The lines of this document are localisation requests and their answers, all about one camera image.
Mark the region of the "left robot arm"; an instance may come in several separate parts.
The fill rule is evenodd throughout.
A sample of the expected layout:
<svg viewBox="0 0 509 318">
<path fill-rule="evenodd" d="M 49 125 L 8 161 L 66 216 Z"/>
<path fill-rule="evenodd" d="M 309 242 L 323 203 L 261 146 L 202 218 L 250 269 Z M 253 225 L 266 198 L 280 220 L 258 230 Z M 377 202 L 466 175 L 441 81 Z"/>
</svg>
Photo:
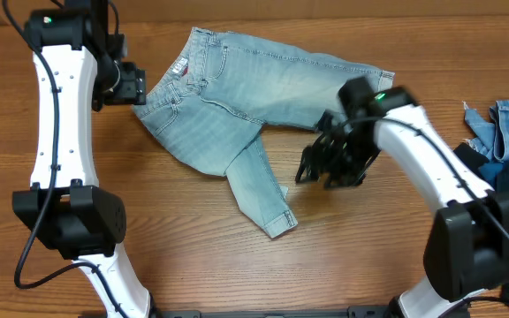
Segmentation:
<svg viewBox="0 0 509 318">
<path fill-rule="evenodd" d="M 145 72 L 126 60 L 118 10 L 110 0 L 55 2 L 18 33 L 33 53 L 39 119 L 29 187 L 13 194 L 13 212 L 30 242 L 86 276 L 107 316 L 156 317 L 125 250 L 125 205 L 100 187 L 93 156 L 93 114 L 146 101 Z"/>
</svg>

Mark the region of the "light blue denim shorts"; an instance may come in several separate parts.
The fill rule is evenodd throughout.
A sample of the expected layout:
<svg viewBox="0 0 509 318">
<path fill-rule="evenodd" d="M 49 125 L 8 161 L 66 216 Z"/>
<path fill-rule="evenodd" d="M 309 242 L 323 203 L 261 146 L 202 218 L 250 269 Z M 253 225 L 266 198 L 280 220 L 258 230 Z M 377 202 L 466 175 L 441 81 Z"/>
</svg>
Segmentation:
<svg viewBox="0 0 509 318">
<path fill-rule="evenodd" d="M 195 27 L 168 71 L 134 108 L 176 159 L 228 180 L 240 211 L 269 237 L 297 225 L 262 144 L 265 125 L 313 131 L 346 119 L 339 89 L 365 77 L 376 91 L 393 73 L 234 32 Z"/>
</svg>

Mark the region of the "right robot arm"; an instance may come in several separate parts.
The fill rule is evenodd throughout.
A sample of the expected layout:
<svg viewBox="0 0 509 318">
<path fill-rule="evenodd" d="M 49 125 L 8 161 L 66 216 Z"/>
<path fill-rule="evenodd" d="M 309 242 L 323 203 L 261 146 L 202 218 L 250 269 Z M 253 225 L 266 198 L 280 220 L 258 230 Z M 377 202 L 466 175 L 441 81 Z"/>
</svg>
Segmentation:
<svg viewBox="0 0 509 318">
<path fill-rule="evenodd" d="M 439 137 L 404 87 L 375 91 L 348 80 L 338 98 L 346 120 L 330 113 L 301 156 L 296 181 L 327 188 L 361 184 L 385 153 L 397 162 L 433 213 L 424 278 L 380 306 L 352 306 L 350 317 L 466 317 L 469 306 L 509 282 L 509 193 L 475 175 Z"/>
</svg>

